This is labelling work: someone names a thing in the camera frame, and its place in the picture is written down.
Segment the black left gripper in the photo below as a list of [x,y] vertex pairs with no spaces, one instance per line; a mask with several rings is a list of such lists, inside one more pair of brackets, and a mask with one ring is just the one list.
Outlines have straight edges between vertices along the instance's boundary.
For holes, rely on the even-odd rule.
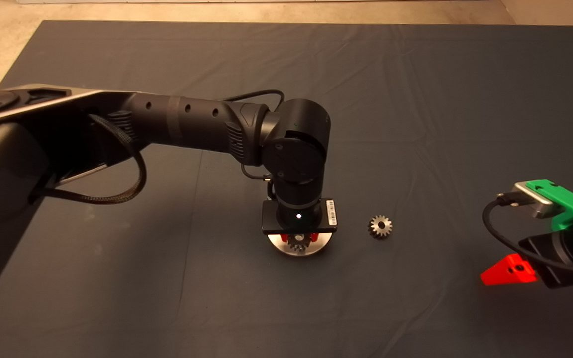
[[280,234],[284,243],[292,243],[291,234],[308,234],[310,242],[319,233],[335,233],[338,226],[336,204],[332,199],[320,199],[307,208],[293,209],[278,201],[262,202],[262,233]]

